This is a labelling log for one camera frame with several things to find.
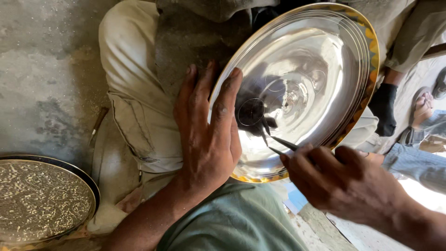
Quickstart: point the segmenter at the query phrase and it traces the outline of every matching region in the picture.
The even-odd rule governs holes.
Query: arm
[[[207,98],[218,67],[216,61],[210,61],[198,81],[196,66],[188,68],[173,111],[183,167],[165,188],[117,226],[103,250],[154,250],[170,226],[223,185],[234,171],[242,152],[234,104],[243,74],[235,68],[225,80],[208,124]]]
[[[446,250],[446,215],[417,203],[390,173],[357,151],[341,146],[335,152],[307,145],[291,158],[281,155],[291,181],[309,203],[412,249]]]
[[[154,250],[167,229],[210,193],[174,177],[118,225],[103,250]]]

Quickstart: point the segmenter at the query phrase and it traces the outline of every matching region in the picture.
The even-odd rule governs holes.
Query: shiny metal plate
[[[289,149],[268,132],[299,146],[336,146],[368,104],[378,64],[372,26],[345,5],[306,5],[255,32],[227,64],[211,96],[212,109],[232,69],[243,71],[235,103],[243,153],[232,177],[256,183],[288,177],[267,145]]]

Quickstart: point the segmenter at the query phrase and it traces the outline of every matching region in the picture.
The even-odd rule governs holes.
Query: forearm
[[[446,250],[446,215],[413,199],[397,210],[389,224],[379,230],[414,250]]]
[[[103,250],[154,250],[167,229],[211,192],[174,177],[117,226]]]

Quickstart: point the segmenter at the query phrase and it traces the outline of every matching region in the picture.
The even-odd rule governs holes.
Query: concrete floor
[[[98,26],[119,0],[0,1],[0,154],[88,170],[88,139],[110,106]]]

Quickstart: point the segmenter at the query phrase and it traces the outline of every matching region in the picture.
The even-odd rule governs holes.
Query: metal plate
[[[0,157],[0,184],[0,241],[6,243],[69,234],[91,219],[99,205],[99,190],[88,175],[57,159]]]
[[[289,149],[270,138],[265,127],[296,145],[336,146],[367,106],[378,64],[372,26],[345,5],[306,5],[255,32],[227,64],[211,95],[212,109],[232,69],[243,71],[235,103],[243,153],[232,177],[255,183],[288,177],[267,144]]]

